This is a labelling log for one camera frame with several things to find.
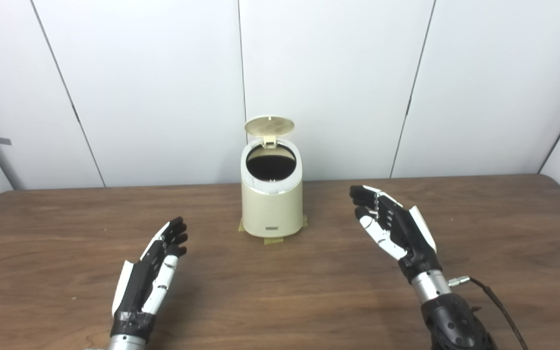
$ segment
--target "black cable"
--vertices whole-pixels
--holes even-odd
[[[473,277],[469,277],[469,279],[471,279],[471,282],[479,286],[485,292],[485,294],[487,294],[487,296],[490,297],[490,299],[494,302],[494,304],[496,304],[496,307],[500,310],[500,312],[502,312],[503,315],[505,315],[507,322],[509,322],[509,325],[511,326],[511,330],[513,330],[515,336],[518,337],[518,341],[520,342],[520,345],[522,345],[522,348],[524,350],[528,350],[528,347],[526,346],[526,342],[524,341],[524,338],[522,338],[522,334],[520,334],[518,327],[516,327],[515,323],[513,323],[513,319],[511,318],[511,316],[509,316],[509,313],[505,309],[505,306],[500,302],[496,294],[492,292],[491,288],[489,288],[485,284],[482,284],[480,281],[473,279]]]

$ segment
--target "small gray tag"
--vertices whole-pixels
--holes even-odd
[[[12,140],[9,138],[0,138],[0,144],[7,144],[8,146],[12,146]]]

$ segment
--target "trash can opening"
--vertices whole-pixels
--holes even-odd
[[[256,146],[246,158],[247,171],[262,181],[284,180],[291,176],[296,166],[294,153],[282,144],[278,144],[276,148]]]

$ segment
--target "trash can lid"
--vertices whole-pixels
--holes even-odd
[[[266,115],[257,117],[245,124],[245,131],[253,137],[281,137],[293,130],[293,120]]]

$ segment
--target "open lid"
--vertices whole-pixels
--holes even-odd
[[[245,123],[247,133],[253,137],[262,137],[264,148],[276,148],[276,137],[290,133],[294,127],[292,120],[271,115],[257,117]]]

